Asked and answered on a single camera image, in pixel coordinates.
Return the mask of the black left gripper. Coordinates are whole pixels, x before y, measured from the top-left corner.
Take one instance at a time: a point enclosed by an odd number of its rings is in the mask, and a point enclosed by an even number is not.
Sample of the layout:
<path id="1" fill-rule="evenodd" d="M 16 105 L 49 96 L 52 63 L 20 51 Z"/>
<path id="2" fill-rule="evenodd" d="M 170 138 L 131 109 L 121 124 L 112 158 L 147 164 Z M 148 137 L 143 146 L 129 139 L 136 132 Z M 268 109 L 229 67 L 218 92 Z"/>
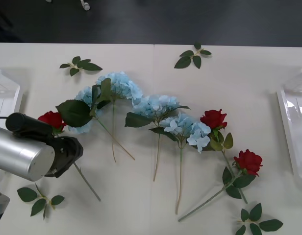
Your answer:
<path id="1" fill-rule="evenodd" d="M 74 137 L 49 139 L 46 144 L 55 151 L 54 161 L 45 177 L 59 178 L 83 155 L 83 147 Z"/>

